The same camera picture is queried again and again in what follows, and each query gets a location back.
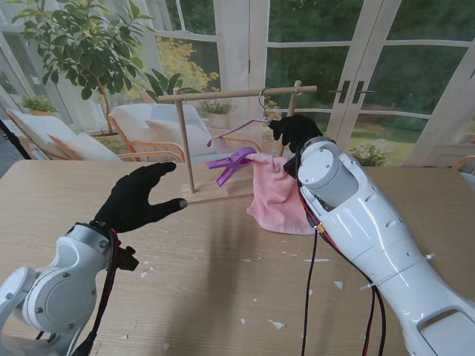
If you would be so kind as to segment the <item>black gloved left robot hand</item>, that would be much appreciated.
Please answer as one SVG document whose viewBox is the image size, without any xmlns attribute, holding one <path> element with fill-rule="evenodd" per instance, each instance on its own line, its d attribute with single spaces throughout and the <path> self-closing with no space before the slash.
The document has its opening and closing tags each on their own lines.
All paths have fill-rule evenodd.
<svg viewBox="0 0 475 356">
<path fill-rule="evenodd" d="M 173 162 L 158 162 L 140 167 L 119 179 L 91 225 L 105 232 L 113 230 L 121 234 L 156 223 L 183 210 L 188 205 L 183 198 L 155 205 L 148 201 L 152 188 L 176 167 Z"/>
</svg>

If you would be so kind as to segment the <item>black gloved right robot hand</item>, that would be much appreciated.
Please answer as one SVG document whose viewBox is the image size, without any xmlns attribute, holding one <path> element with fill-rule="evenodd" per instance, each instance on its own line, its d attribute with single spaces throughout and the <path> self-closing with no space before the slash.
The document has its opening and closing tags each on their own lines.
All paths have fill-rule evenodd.
<svg viewBox="0 0 475 356">
<path fill-rule="evenodd" d="M 269 128 L 273 132 L 274 140 L 280 140 L 293 154 L 300 144 L 323 135 L 312 119 L 299 113 L 280 120 L 271 120 Z"/>
</svg>

